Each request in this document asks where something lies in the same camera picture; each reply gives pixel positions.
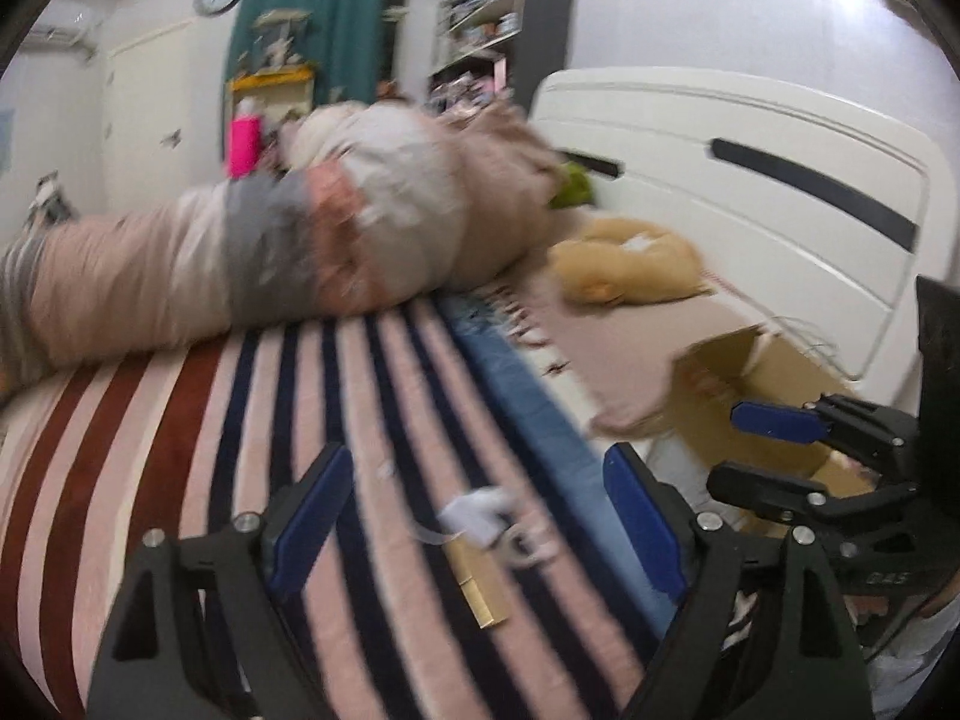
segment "door handle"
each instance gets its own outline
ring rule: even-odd
[[[184,132],[181,129],[171,132],[164,138],[160,139],[160,146],[166,146],[167,148],[176,148],[184,141]]]

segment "open cardboard box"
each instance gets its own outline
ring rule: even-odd
[[[739,432],[730,411],[741,400],[802,406],[823,394],[853,393],[783,336],[748,327],[691,346],[673,362],[664,414],[706,466],[725,460],[816,479],[841,497],[870,493],[856,471],[829,461],[820,443],[794,445]]]

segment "white door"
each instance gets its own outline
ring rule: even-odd
[[[189,186],[190,38],[191,23],[181,23],[109,58],[104,167],[114,212],[155,207]]]

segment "red stripe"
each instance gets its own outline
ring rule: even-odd
[[[83,434],[56,505],[40,592],[40,651],[50,694],[64,720],[83,720],[73,666],[73,599],[80,571],[83,527],[90,498],[150,356],[128,357],[117,368]]]
[[[10,520],[7,526],[7,538],[4,541],[3,554],[0,555],[0,629],[7,634],[8,644],[20,655],[20,632],[17,621],[17,599],[20,594],[20,567],[27,546],[27,533],[34,518],[37,498],[46,476],[50,461],[54,457],[66,426],[72,418],[77,404],[97,372],[95,367],[80,368],[70,378],[56,407],[47,419],[27,467],[24,469],[20,484],[13,500]]]
[[[197,344],[176,378],[133,500],[127,557],[150,528],[162,528],[165,533],[179,531],[197,437],[226,345],[226,336]]]

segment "rolled comforter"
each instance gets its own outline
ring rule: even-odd
[[[14,244],[0,261],[0,392],[230,328],[480,286],[536,245],[563,182],[502,103],[468,124],[331,106],[294,153],[280,182],[248,177]]]

